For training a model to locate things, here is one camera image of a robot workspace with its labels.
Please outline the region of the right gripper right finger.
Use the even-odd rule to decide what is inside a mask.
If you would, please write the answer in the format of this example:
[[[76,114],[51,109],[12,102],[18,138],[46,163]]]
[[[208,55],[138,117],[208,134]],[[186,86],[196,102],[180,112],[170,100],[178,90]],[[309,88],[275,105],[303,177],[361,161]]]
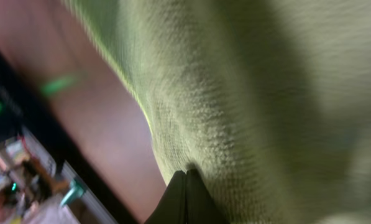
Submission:
[[[229,224],[196,169],[186,173],[187,224]]]

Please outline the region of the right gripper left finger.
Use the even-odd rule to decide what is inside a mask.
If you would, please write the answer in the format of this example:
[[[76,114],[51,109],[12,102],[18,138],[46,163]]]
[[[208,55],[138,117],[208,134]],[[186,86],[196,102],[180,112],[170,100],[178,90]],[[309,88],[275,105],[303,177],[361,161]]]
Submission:
[[[145,224],[186,223],[186,174],[176,171]]]

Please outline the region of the light green cloth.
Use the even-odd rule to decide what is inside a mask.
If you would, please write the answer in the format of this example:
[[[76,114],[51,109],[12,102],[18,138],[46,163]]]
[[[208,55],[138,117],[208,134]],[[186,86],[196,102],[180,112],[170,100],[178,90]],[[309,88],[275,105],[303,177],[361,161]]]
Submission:
[[[371,223],[371,0],[67,1],[165,182],[231,223]]]

